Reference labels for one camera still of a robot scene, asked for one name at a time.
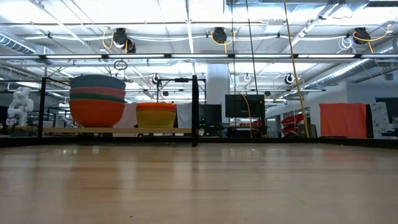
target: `white robot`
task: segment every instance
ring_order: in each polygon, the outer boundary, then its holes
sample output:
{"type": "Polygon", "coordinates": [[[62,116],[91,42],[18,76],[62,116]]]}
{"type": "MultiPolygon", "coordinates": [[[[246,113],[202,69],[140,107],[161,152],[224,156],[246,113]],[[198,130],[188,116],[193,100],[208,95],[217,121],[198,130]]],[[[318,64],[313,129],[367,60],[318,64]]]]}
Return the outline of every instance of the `white robot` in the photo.
{"type": "Polygon", "coordinates": [[[14,125],[16,123],[16,115],[19,117],[18,126],[26,126],[27,121],[27,112],[33,111],[33,100],[29,99],[30,88],[27,87],[19,87],[17,91],[14,92],[12,103],[8,107],[7,114],[8,119],[7,125],[14,125]]]}

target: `pink bowl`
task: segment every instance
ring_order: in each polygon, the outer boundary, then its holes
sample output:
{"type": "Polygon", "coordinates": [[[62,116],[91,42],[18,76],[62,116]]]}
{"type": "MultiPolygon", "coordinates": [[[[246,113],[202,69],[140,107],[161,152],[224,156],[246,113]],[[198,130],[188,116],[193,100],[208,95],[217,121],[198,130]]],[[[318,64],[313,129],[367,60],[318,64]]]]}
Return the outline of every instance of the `pink bowl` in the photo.
{"type": "Polygon", "coordinates": [[[99,86],[72,88],[70,90],[70,93],[96,93],[108,96],[115,96],[122,99],[124,99],[124,97],[126,96],[126,92],[124,90],[99,86]]]}

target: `orange cloth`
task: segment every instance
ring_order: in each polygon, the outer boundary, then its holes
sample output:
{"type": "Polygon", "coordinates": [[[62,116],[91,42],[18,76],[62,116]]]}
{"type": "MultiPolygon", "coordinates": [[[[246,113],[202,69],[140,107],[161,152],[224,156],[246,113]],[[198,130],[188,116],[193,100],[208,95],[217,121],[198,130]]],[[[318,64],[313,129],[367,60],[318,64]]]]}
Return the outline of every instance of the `orange cloth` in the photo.
{"type": "Polygon", "coordinates": [[[321,103],[321,136],[366,138],[366,105],[321,103]]]}

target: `computer monitor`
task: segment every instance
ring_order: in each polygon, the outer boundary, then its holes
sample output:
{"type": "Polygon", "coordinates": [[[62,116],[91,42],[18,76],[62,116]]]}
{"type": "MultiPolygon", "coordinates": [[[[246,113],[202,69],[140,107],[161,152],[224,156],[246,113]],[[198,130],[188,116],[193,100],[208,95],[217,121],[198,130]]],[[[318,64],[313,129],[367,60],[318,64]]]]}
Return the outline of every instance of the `computer monitor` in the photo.
{"type": "Polygon", "coordinates": [[[206,124],[222,123],[221,105],[199,105],[199,120],[205,120],[206,124]]]}
{"type": "MultiPolygon", "coordinates": [[[[264,95],[246,95],[252,118],[262,117],[265,113],[264,95]]],[[[225,95],[225,116],[227,118],[248,118],[248,104],[242,95],[225,95]]]]}

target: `yellow cable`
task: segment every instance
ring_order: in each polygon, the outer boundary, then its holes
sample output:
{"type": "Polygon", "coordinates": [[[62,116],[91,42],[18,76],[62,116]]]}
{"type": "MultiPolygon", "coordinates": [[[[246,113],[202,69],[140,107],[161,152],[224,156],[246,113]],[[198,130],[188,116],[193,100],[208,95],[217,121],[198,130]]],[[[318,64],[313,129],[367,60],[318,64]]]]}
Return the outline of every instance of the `yellow cable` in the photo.
{"type": "Polygon", "coordinates": [[[357,40],[365,41],[365,42],[377,41],[377,40],[380,40],[380,39],[385,38],[385,36],[388,34],[388,30],[389,30],[389,29],[390,29],[390,25],[387,26],[386,33],[385,33],[383,36],[381,36],[381,37],[379,37],[379,38],[376,38],[376,39],[366,40],[366,39],[361,39],[361,38],[359,38],[359,37],[356,37],[356,36],[355,36],[356,31],[353,33],[353,37],[354,37],[355,39],[357,39],[357,40]]]}
{"type": "Polygon", "coordinates": [[[292,56],[292,64],[293,64],[293,71],[294,71],[294,80],[296,81],[296,87],[297,87],[298,98],[300,99],[301,111],[302,111],[303,117],[304,117],[305,134],[306,134],[307,138],[309,138],[309,137],[310,137],[310,134],[309,134],[309,132],[308,132],[307,116],[305,115],[303,96],[301,95],[300,83],[299,83],[299,80],[298,80],[298,78],[297,78],[297,71],[296,71],[296,65],[295,65],[294,54],[293,54],[292,36],[290,35],[289,20],[287,19],[286,0],[284,0],[284,7],[285,7],[285,15],[286,15],[287,33],[289,34],[289,45],[290,45],[290,54],[291,54],[291,56],[292,56]]]}
{"type": "Polygon", "coordinates": [[[252,127],[251,127],[251,114],[250,114],[250,106],[249,106],[249,102],[246,99],[246,97],[243,95],[243,93],[241,93],[241,95],[243,96],[243,99],[246,101],[246,105],[248,106],[248,111],[249,111],[249,118],[250,118],[250,138],[253,138],[253,134],[252,134],[252,127]]]}
{"type": "Polygon", "coordinates": [[[104,35],[102,36],[102,44],[104,45],[105,48],[111,49],[112,46],[113,46],[113,33],[112,33],[112,39],[111,39],[111,46],[110,46],[110,47],[108,47],[108,46],[105,44],[105,33],[106,33],[106,29],[104,30],[104,35]]]}
{"type": "Polygon", "coordinates": [[[374,52],[373,52],[372,45],[371,45],[371,43],[370,43],[370,42],[368,42],[368,44],[369,44],[369,48],[371,49],[371,52],[372,52],[372,54],[373,54],[374,52]]]}

